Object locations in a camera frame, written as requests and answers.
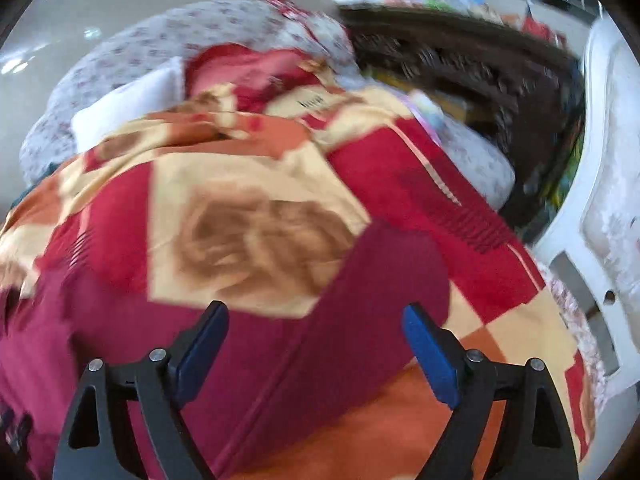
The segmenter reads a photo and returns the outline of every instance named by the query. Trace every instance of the dark wooden headboard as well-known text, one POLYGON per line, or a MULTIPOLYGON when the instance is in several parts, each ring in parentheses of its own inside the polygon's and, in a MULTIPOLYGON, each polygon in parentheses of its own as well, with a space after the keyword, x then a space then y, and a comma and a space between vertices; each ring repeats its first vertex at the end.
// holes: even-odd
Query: dark wooden headboard
POLYGON ((453 13, 341 8, 361 69, 384 69, 430 90, 447 84, 486 103, 478 128, 509 159, 516 184, 501 216, 525 226, 564 169, 584 113, 578 60, 534 37, 453 13))

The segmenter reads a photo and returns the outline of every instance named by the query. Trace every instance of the silver bolt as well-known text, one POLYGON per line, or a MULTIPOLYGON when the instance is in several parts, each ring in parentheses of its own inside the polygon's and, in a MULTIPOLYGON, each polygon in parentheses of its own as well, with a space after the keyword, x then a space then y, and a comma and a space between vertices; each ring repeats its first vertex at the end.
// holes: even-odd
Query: silver bolt
POLYGON ((466 351, 466 358, 469 359, 472 363, 479 363, 484 359, 484 354, 476 350, 475 348, 466 351))
POLYGON ((164 348, 156 348, 149 354, 149 359, 151 359, 153 362, 162 361, 162 359, 164 359, 165 357, 166 350, 164 348))
POLYGON ((534 357, 529 362, 529 364, 531 365, 531 368, 533 368, 537 372, 541 372, 545 369, 545 362, 542 359, 538 359, 537 357, 534 357))
POLYGON ((97 372, 100 368, 102 368, 102 365, 102 359, 94 359, 89 363, 89 371, 97 372))

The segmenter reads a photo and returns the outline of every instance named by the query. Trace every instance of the blanket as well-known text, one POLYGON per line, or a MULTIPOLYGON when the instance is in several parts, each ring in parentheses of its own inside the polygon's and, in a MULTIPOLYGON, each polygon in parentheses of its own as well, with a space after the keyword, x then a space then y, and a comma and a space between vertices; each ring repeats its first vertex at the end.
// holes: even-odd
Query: blanket
MULTIPOLYGON (((420 301, 491 359, 543 358, 582 458, 593 401, 576 342, 524 247, 411 112, 319 78, 252 114, 235 88, 125 124, 9 213, 0 290, 19 294, 2 304, 0 396, 33 415, 34 442, 55 442, 91 358, 139 359, 217 299, 230 333, 183 413, 216 475, 415 476, 447 419, 400 330, 420 301), (26 378, 42 360, 70 371, 37 374, 38 397, 26 378)), ((499 419, 497 406, 476 476, 499 419)))

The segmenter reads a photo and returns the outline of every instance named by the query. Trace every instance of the blue gripper pad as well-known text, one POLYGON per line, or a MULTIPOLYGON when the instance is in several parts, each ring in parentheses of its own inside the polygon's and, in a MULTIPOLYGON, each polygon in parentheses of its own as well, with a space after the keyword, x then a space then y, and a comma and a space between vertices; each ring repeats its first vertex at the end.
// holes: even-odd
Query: blue gripper pad
POLYGON ((402 330, 436 399, 455 409, 462 400, 458 371, 438 343, 436 331, 441 329, 421 307, 408 305, 402 313, 402 330))

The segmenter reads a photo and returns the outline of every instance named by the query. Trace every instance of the red pillow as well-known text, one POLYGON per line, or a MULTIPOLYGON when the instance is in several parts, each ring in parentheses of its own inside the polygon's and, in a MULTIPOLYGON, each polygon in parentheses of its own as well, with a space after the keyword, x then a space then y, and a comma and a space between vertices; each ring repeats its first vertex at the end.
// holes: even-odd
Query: red pillow
POLYGON ((186 92, 188 98, 193 98, 216 85, 233 83, 235 110, 261 112, 274 97, 292 88, 320 84, 316 73, 323 68, 324 60, 297 48, 256 52, 240 44, 225 43, 204 50, 187 63, 186 92))

